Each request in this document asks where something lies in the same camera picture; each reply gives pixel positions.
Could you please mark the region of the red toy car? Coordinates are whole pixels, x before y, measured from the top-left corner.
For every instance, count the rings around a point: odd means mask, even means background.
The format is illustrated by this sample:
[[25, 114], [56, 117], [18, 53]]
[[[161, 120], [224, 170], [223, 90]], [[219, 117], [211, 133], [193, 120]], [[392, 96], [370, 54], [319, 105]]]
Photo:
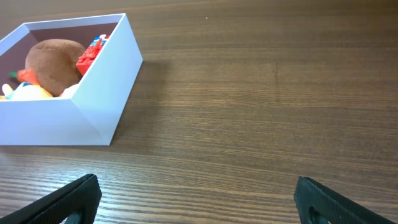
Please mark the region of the red toy car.
[[101, 52], [101, 49], [104, 47], [108, 39], [109, 35], [106, 34], [96, 36], [85, 52], [78, 58], [76, 67], [82, 76], [84, 76], [91, 67], [95, 58]]

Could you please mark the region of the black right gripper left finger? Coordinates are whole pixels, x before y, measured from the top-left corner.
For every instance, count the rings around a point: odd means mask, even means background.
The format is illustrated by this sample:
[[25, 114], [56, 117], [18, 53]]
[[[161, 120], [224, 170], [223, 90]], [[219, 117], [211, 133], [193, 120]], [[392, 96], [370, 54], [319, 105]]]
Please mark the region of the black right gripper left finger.
[[101, 200], [97, 176], [86, 174], [28, 206], [1, 218], [1, 224], [92, 224]]

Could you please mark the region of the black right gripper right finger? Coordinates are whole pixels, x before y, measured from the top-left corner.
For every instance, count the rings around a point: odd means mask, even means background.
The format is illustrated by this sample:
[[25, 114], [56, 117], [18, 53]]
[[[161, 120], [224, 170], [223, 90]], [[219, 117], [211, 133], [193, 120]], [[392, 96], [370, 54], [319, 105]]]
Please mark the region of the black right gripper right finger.
[[301, 224], [395, 224], [309, 177], [298, 178], [294, 201]]

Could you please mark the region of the brown plush toy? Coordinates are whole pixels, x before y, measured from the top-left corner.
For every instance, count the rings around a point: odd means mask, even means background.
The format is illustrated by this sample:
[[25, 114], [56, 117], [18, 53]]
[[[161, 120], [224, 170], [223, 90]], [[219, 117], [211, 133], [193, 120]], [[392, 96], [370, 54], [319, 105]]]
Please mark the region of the brown plush toy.
[[52, 96], [59, 96], [82, 79], [76, 63], [85, 50], [73, 40], [43, 40], [29, 50], [25, 69], [33, 70], [39, 85]]

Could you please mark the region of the blue yellow duck toy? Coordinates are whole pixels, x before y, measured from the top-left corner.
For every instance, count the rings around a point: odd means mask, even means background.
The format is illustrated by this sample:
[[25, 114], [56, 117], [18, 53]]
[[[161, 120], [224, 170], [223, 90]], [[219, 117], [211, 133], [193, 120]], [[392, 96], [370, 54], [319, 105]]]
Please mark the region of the blue yellow duck toy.
[[1, 100], [27, 101], [53, 98], [52, 94], [40, 86], [32, 69], [11, 72], [10, 76], [16, 78], [20, 84], [15, 90], [10, 85], [3, 84], [1, 89], [4, 95], [1, 95]]

